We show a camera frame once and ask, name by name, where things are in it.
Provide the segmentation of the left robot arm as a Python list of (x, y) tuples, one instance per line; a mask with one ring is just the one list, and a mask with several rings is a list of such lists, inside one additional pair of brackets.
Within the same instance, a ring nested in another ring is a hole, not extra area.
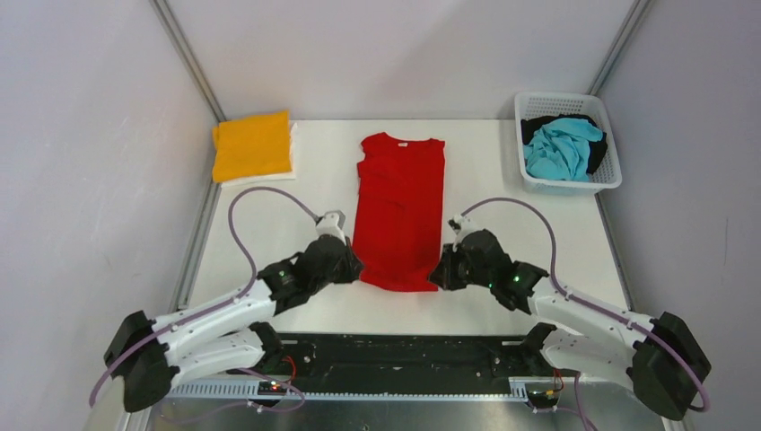
[(123, 380), (124, 410), (150, 408), (209, 374), (255, 367), (273, 373), (284, 351), (270, 320), (330, 284), (353, 283), (362, 270), (349, 240), (323, 234), (305, 251), (267, 265), (251, 285), (197, 308), (154, 319), (129, 314), (104, 354), (108, 375)]

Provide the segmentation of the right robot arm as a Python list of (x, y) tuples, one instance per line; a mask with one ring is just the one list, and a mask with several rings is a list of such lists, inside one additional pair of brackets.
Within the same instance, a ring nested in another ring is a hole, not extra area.
[(520, 352), (528, 372), (541, 375), (554, 367), (591, 374), (628, 389), (670, 420), (694, 409), (697, 386), (711, 372), (677, 315), (653, 318), (571, 290), (561, 294), (546, 270), (512, 260), (486, 229), (444, 244), (429, 279), (447, 291), (485, 287), (504, 308), (538, 318)]

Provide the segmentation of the red t-shirt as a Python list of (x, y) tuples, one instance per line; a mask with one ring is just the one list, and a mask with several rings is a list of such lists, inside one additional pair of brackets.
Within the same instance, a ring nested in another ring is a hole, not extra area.
[(357, 164), (354, 251), (361, 281), (398, 293), (429, 293), (442, 246), (445, 143), (366, 137)]

